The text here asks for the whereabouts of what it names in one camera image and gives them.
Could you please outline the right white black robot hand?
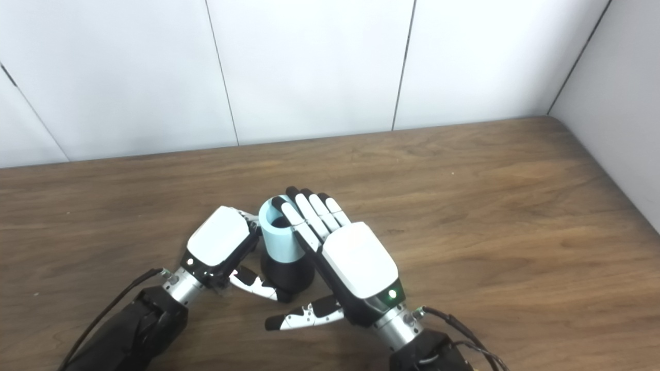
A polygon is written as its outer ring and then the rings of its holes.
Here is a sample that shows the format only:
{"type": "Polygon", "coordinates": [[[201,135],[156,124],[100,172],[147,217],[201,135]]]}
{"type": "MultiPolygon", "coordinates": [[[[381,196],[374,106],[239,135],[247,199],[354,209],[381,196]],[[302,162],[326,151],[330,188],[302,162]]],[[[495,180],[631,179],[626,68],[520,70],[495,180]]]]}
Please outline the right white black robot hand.
{"type": "Polygon", "coordinates": [[[304,258],[332,291],[287,314],[266,319],[267,331],[346,319],[371,327],[405,300],[398,266],[370,226],[349,219],[327,193],[290,186],[271,205],[287,219],[304,258]]]}

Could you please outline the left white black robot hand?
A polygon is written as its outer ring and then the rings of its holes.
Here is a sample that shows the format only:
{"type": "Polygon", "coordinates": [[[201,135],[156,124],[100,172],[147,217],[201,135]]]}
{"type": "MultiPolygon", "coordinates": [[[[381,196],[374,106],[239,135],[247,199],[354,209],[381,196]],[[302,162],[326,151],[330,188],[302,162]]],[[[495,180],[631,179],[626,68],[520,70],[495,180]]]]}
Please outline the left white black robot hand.
{"type": "Polygon", "coordinates": [[[163,288],[184,306],[205,289],[221,293],[231,285],[268,300],[289,303],[291,294],[242,264],[261,236],[257,216],[222,205],[191,235],[180,268],[163,288]]]}

